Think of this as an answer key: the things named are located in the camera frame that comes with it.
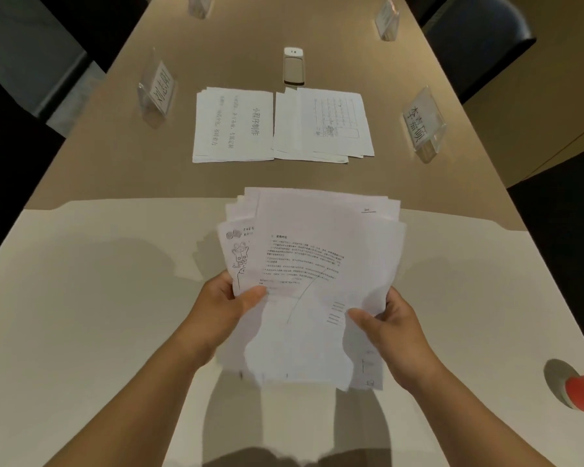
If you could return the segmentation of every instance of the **person's left hand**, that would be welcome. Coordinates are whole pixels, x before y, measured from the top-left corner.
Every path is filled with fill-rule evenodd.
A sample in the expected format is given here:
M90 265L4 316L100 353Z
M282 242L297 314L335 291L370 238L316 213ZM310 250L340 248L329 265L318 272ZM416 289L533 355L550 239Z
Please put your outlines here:
M266 295L266 287L254 286L234 298L232 282L227 270L205 282L195 305L174 334L196 357L199 366L210 361L241 316Z

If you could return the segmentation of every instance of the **clear acrylic name holder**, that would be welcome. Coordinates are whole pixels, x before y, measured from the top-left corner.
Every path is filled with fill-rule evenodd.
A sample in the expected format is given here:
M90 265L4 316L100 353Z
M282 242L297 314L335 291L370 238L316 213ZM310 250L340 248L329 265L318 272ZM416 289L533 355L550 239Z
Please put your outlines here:
M395 41L399 22L400 11L396 9L392 0L386 0L374 20L376 29L379 31L379 37L383 41Z
M138 84L140 112L150 125L157 127L169 114L176 81L164 62L152 49Z
M205 19L211 7L212 0L188 0L188 13L198 19Z
M428 164L439 153L447 125L430 88L424 87L402 111L415 154Z

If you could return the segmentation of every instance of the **brown table surface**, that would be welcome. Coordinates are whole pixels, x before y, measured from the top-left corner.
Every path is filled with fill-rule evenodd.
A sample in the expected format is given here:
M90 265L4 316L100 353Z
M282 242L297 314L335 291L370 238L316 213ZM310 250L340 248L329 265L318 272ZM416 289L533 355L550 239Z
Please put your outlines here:
M379 39L384 0L215 0L206 20L188 0L153 0L91 96L27 204L70 200L235 197L245 186L317 188L402 200L408 209L490 219L524 229L435 55L403 0L397 40ZM196 94L207 86L284 91L285 46L303 48L306 86L361 93L376 157L349 164L193 164ZM178 84L157 129L136 87L155 47ZM413 153L403 107L430 86L448 125L428 165Z

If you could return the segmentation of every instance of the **conference table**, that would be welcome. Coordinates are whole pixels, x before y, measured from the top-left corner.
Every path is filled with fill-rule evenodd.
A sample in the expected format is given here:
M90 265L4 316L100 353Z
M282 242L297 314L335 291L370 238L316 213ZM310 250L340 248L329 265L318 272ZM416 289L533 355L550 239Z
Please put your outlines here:
M244 187L402 201L395 284L433 348L490 409L558 465L584 466L584 413L544 366L584 374L584 338L405 1L395 41L385 0L153 0L0 248L0 465L40 465L106 403L224 268L217 223ZM306 86L361 93L375 157L349 164L193 164L196 94L284 91L283 48L303 48ZM155 48L177 81L158 125L137 85ZM447 132L423 164L402 109L429 86ZM445 466L412 397L257 387L200 369L164 467Z

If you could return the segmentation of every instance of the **held stack of papers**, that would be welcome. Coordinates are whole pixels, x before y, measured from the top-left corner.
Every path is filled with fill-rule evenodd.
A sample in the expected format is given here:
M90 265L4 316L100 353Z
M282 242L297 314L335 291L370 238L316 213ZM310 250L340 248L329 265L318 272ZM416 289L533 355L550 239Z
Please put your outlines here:
M221 348L223 366L258 383L381 390L381 358L346 311L385 309L404 243L399 213L387 197L246 188L218 237L234 294L268 294Z
M197 93L193 162L271 161L273 94L210 88Z
M277 93L273 150L277 159L342 164L374 156L361 95L312 88Z

